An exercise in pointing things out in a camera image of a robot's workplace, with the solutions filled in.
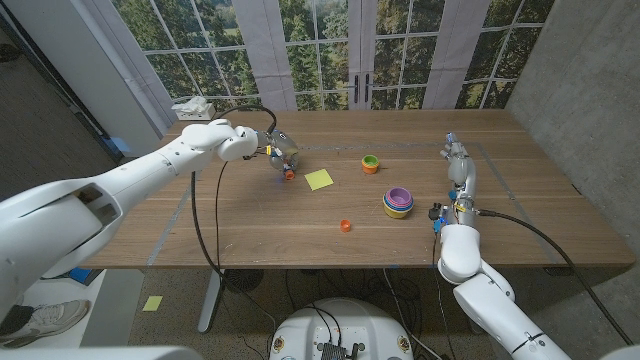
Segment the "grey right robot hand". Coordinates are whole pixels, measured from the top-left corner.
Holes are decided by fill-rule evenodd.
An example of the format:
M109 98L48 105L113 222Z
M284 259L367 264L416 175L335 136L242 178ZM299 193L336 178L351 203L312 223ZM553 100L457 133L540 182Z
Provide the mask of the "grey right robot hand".
M473 159L453 132L446 134L440 155L448 162L447 175L455 193L452 198L455 207L459 211L470 212L474 207L477 180Z

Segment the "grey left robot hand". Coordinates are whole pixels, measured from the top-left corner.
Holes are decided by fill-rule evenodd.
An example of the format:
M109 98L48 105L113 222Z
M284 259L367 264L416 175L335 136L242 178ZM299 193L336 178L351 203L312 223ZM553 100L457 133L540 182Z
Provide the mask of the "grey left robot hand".
M281 170L286 180L292 180L295 177L299 148L290 136L277 129L274 129L271 134L266 134L265 152L271 166Z

